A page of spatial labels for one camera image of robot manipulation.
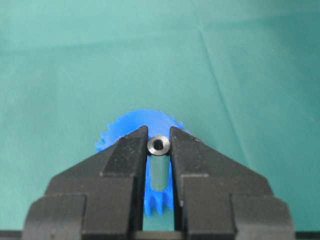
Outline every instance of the blue gear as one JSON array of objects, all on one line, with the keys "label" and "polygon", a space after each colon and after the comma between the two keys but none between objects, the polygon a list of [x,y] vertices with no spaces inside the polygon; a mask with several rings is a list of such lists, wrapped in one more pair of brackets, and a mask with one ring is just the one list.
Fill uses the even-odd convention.
[{"label": "blue gear", "polygon": [[[174,126],[184,129],[182,122],[176,122],[173,116],[168,116],[162,111],[147,109],[131,111],[121,117],[118,117],[114,123],[107,125],[108,131],[100,134],[101,141],[95,145],[97,151],[101,152],[113,145],[119,138],[135,131],[141,126],[148,127],[148,138],[162,135],[169,139],[170,127]],[[169,166],[168,187],[162,192],[154,191],[151,188],[148,156],[146,160],[144,189],[145,214],[147,216],[151,216],[152,209],[155,208],[156,212],[161,215],[163,213],[163,206],[166,206],[171,211],[174,209],[171,163]]]}]

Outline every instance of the hole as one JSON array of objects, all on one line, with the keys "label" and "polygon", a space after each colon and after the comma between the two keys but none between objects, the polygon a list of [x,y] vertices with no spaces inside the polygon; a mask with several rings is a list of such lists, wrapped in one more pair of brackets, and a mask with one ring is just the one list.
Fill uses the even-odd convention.
[{"label": "hole", "polygon": [[160,139],[157,139],[153,142],[153,148],[155,150],[161,151],[162,149],[164,149],[164,142]]}]

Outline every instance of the green background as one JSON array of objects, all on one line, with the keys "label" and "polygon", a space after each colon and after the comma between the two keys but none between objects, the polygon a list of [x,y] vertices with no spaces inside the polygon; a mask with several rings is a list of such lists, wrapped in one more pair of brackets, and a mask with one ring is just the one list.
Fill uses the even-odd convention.
[{"label": "green background", "polygon": [[0,229],[21,229],[107,123],[148,108],[265,175],[297,230],[320,230],[319,64],[318,0],[1,1]]}]

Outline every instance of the metal shaft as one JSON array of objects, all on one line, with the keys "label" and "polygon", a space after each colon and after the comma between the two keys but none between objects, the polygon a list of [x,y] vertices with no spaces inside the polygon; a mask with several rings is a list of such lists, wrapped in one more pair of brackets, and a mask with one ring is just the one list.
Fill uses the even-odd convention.
[{"label": "metal shaft", "polygon": [[162,192],[168,187],[170,157],[167,154],[170,142],[165,136],[154,136],[148,141],[147,148],[151,154],[149,157],[151,188]]}]

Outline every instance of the metal ring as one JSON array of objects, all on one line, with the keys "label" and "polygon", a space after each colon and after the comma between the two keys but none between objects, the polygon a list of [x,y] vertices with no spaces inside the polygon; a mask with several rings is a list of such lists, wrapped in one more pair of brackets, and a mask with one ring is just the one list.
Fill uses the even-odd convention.
[{"label": "metal ring", "polygon": [[153,136],[147,143],[147,148],[150,154],[155,156],[162,156],[169,152],[170,142],[165,136]]}]

